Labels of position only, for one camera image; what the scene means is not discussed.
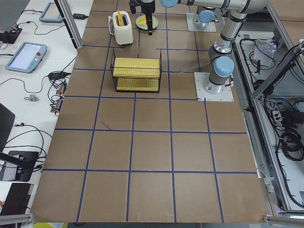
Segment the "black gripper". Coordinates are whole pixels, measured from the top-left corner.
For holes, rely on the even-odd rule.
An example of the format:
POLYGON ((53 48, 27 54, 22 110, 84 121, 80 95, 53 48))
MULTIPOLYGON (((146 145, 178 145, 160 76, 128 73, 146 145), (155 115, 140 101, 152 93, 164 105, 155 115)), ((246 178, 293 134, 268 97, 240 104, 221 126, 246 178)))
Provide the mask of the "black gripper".
POLYGON ((152 35, 152 14, 155 12, 155 0, 140 0, 142 13, 147 18, 148 35, 152 35))

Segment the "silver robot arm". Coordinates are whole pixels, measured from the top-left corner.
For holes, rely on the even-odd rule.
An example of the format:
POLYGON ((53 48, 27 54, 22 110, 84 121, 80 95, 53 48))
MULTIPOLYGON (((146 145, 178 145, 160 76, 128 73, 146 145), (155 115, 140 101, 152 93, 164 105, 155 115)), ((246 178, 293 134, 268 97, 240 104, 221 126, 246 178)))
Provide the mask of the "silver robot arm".
POLYGON ((230 10, 228 19, 221 31, 220 38, 209 49, 211 72, 203 82, 203 88, 210 94, 220 94, 225 87, 225 82, 234 70, 234 62, 230 58, 232 43, 242 27, 248 14, 256 13, 263 9, 267 0, 162 0, 162 6, 174 7, 177 4, 187 6, 212 7, 221 10, 230 10))
POLYGON ((192 23, 198 29, 203 29, 210 23, 221 23, 224 19, 221 10, 215 7, 197 6, 197 11, 192 20, 192 23))

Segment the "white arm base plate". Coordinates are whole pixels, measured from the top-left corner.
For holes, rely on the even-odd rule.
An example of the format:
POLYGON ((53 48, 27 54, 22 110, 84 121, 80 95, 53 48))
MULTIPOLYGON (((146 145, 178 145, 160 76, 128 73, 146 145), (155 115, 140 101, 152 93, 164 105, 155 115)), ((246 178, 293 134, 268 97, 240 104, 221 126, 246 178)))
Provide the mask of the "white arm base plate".
POLYGON ((215 22, 202 23, 197 13, 186 13, 188 31, 216 32, 215 22))
POLYGON ((195 87, 198 101, 233 102, 233 94, 229 80, 223 85, 215 85, 209 80, 208 72, 195 72, 195 87))

